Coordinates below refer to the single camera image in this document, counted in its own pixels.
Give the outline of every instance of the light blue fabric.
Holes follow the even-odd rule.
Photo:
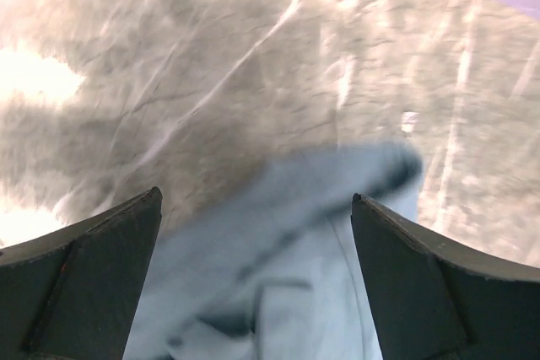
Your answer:
[[[354,193],[416,219],[404,142],[320,148],[160,239],[125,360],[380,360],[354,247]]]

